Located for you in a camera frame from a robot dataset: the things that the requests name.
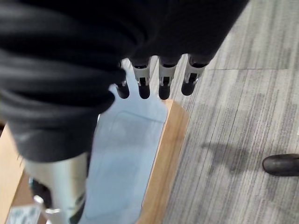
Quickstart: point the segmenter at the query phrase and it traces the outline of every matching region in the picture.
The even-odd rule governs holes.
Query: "black sleeve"
[[[59,161],[91,149],[118,67],[150,42],[166,0],[0,3],[0,114],[19,153]]]

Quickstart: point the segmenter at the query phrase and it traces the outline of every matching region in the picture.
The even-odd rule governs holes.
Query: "gray carpet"
[[[180,60],[171,98],[191,120],[164,224],[299,223],[299,178],[261,166],[299,153],[298,12],[297,0],[252,0],[190,97]],[[157,93],[156,57],[151,68]]]

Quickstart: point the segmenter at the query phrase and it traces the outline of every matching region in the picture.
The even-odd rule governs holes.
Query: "robotic hand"
[[[142,98],[149,61],[159,56],[159,96],[176,65],[189,61],[182,93],[192,94],[247,0],[113,0],[0,3],[0,113],[30,176],[33,198],[52,224],[78,223],[85,204],[98,114],[129,95],[120,61],[133,65]]]

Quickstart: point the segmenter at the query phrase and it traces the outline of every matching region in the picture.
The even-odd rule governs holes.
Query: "robotic finger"
[[[184,80],[182,83],[182,93],[185,96],[190,96],[194,89],[196,83],[199,81],[205,67],[208,63],[203,63],[200,56],[189,54],[188,62],[186,65]]]
[[[147,99],[150,96],[150,57],[130,58],[130,61],[138,83],[139,95],[142,99]]]
[[[129,90],[128,83],[127,83],[127,80],[126,80],[126,79],[123,80],[121,83],[116,84],[116,89],[117,89],[117,93],[118,93],[118,95],[120,96],[120,98],[122,98],[122,99],[126,99],[126,98],[129,97],[129,95],[130,95],[130,90]]]
[[[181,56],[159,57],[159,97],[168,99],[174,73]]]

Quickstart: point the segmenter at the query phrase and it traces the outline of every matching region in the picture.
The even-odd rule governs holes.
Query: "black fingertip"
[[[170,86],[159,86],[159,97],[161,99],[168,99],[170,95]]]
[[[149,85],[141,85],[139,87],[139,95],[142,99],[147,99],[150,97],[150,86]]]
[[[126,99],[129,97],[130,91],[129,91],[128,84],[126,84],[125,86],[123,86],[122,84],[118,84],[116,89],[120,98]]]
[[[195,84],[189,82],[189,83],[186,83],[185,81],[183,82],[182,84],[182,93],[185,95],[185,96],[190,96],[193,91],[194,91],[194,88],[195,88]]]

